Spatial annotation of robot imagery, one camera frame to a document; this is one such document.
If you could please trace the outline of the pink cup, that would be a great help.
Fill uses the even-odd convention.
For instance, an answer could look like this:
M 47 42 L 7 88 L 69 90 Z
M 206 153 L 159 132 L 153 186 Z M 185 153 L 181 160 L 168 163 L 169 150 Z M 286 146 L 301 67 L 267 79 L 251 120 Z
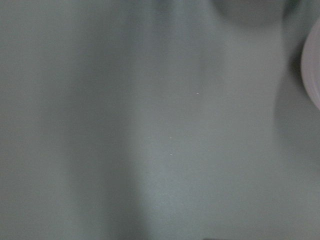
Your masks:
M 320 109 L 320 19 L 312 26 L 301 55 L 301 76 L 307 95 Z

